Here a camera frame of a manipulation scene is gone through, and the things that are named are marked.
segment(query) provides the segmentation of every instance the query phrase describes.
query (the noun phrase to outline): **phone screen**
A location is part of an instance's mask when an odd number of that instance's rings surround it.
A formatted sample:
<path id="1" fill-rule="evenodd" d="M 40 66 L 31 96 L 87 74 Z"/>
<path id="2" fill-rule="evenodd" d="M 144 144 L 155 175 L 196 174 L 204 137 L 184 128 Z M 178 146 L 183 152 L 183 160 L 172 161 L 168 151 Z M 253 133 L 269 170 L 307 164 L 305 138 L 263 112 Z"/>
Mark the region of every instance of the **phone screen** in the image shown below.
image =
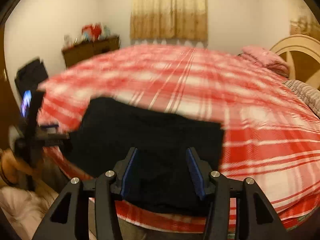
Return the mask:
<path id="1" fill-rule="evenodd" d="M 29 108 L 30 108 L 30 103 L 31 103 L 31 91 L 27 90 L 26 92 L 24 92 L 23 95 L 23 99 L 21 102 L 21 116 L 26 118 L 28 116 L 29 113 Z"/>

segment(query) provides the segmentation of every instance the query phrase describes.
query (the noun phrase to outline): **pink pillow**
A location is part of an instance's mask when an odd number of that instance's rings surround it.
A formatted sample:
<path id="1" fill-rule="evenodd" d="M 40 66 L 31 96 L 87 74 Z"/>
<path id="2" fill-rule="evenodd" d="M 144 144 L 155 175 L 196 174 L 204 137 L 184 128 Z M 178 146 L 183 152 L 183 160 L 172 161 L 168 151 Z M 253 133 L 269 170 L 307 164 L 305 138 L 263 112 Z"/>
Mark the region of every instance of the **pink pillow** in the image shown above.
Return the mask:
<path id="1" fill-rule="evenodd" d="M 242 51 L 244 52 L 242 57 L 255 65 L 266 67 L 285 77 L 289 76 L 288 63 L 274 52 L 257 46 L 246 46 L 242 48 Z"/>

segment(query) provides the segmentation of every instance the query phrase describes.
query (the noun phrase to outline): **round headboard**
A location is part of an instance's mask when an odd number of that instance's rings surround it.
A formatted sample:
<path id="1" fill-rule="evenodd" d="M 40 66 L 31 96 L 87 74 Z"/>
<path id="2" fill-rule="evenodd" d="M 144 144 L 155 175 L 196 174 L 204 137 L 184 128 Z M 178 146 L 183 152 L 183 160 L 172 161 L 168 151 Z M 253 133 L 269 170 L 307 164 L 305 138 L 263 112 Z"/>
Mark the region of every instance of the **round headboard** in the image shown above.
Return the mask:
<path id="1" fill-rule="evenodd" d="M 290 79 L 320 88 L 320 42 L 306 35 L 292 35 L 271 49 L 290 65 Z"/>

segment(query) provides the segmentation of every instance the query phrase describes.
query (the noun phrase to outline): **blue gripper pad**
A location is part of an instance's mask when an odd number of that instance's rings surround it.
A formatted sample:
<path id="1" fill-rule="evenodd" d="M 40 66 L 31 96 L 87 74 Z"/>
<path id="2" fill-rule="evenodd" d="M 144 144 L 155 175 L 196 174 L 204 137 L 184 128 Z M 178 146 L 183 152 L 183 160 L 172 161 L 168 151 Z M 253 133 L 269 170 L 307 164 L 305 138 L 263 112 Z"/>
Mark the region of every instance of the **blue gripper pad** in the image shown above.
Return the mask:
<path id="1" fill-rule="evenodd" d="M 196 195 L 200 198 L 200 200 L 204 200 L 206 196 L 204 178 L 198 167 L 198 163 L 197 163 L 198 160 L 196 161 L 196 158 L 198 159 L 199 157 L 197 153 L 196 153 L 196 156 L 194 156 L 192 151 L 195 151 L 195 150 L 190 148 L 187 149 L 186 161 L 187 161 L 187 165 L 188 165 L 191 179 L 193 182 L 193 186 L 196 191 Z"/>
<path id="2" fill-rule="evenodd" d="M 138 154 L 138 149 L 135 148 L 132 156 L 131 156 L 131 159 L 129 161 L 129 164 L 127 166 L 127 169 L 125 170 L 125 173 L 124 173 L 124 176 L 123 176 L 123 179 L 122 179 L 122 188 L 121 188 L 121 196 L 123 199 L 125 199 L 125 197 L 128 195 L 129 193 L 129 190 L 130 190 L 130 177 L 132 176 L 131 175 L 131 171 L 132 171 L 132 165 L 133 165 L 133 162 L 134 162 L 134 157 Z"/>

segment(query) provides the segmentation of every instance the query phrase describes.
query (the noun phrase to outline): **beige curtain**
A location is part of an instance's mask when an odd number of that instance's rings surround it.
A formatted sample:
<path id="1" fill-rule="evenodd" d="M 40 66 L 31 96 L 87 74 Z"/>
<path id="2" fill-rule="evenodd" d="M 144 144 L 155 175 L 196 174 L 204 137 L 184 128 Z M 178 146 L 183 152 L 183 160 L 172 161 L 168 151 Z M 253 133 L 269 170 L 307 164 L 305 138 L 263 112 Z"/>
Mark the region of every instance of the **beige curtain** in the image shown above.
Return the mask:
<path id="1" fill-rule="evenodd" d="M 130 36 L 206 41 L 206 0 L 132 0 Z"/>

